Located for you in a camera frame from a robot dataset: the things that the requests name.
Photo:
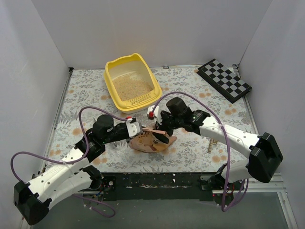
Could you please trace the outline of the pink cat litter bag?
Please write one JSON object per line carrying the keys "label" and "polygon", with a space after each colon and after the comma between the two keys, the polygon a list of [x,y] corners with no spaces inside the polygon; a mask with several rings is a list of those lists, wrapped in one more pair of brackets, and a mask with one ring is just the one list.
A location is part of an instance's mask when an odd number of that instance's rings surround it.
{"label": "pink cat litter bag", "polygon": [[[169,143],[163,143],[158,140],[153,134],[161,134],[168,138]],[[133,138],[129,146],[130,148],[145,152],[145,153],[159,153],[166,150],[177,140],[176,136],[169,136],[165,131],[155,130],[155,124],[151,124],[143,128],[143,132]]]}

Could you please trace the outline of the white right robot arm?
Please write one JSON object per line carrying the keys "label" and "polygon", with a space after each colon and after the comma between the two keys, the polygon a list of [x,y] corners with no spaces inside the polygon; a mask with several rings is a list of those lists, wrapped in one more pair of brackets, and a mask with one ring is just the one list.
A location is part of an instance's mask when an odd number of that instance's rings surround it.
{"label": "white right robot arm", "polygon": [[283,160],[283,155],[272,134],[251,134],[229,125],[221,125],[209,113],[191,110],[185,102],[175,97],[167,102],[168,110],[150,106],[149,119],[156,120],[156,130],[171,136],[174,130],[184,128],[197,135],[212,138],[241,153],[246,159],[230,165],[225,163],[209,179],[207,189],[228,189],[234,182],[254,178],[262,183],[270,182]]}

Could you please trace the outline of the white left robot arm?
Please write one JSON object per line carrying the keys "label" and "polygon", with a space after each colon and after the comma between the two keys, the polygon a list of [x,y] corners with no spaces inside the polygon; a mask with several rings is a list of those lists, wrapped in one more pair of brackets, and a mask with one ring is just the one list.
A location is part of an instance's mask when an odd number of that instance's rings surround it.
{"label": "white left robot arm", "polygon": [[32,226],[65,198],[81,190],[100,189],[103,177],[91,162],[105,151],[107,143],[131,139],[138,131],[132,119],[115,125],[110,115],[99,116],[59,164],[28,182],[19,181],[14,186],[14,205]]}

